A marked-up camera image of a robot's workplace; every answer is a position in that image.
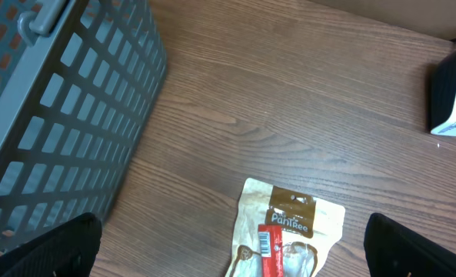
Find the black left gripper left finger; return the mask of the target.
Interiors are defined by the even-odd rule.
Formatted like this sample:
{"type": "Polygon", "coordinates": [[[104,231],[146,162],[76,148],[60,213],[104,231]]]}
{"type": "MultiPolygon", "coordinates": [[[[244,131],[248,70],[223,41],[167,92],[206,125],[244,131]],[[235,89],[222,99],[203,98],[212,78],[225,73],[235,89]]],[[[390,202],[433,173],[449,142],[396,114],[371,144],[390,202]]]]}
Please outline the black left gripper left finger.
{"type": "Polygon", "coordinates": [[[0,277],[89,277],[102,221],[86,212],[0,257],[0,277]]]}

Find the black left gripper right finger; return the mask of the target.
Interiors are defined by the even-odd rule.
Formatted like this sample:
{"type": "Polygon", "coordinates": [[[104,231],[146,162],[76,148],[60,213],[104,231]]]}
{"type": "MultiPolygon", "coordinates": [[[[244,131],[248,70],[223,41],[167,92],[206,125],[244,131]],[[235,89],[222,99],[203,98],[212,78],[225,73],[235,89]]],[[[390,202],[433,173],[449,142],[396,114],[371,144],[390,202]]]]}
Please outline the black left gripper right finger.
{"type": "Polygon", "coordinates": [[[456,254],[381,213],[368,220],[364,251],[371,277],[456,277],[456,254]]]}

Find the brown pantree snack bag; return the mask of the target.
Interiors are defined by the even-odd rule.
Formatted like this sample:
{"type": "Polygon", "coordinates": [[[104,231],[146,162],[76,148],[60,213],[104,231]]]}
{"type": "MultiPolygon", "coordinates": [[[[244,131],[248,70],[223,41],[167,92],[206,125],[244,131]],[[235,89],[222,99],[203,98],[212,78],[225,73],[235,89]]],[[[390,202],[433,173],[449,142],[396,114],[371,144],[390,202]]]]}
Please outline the brown pantree snack bag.
{"type": "Polygon", "coordinates": [[[226,276],[315,277],[343,232],[345,208],[247,179],[226,276]]]}

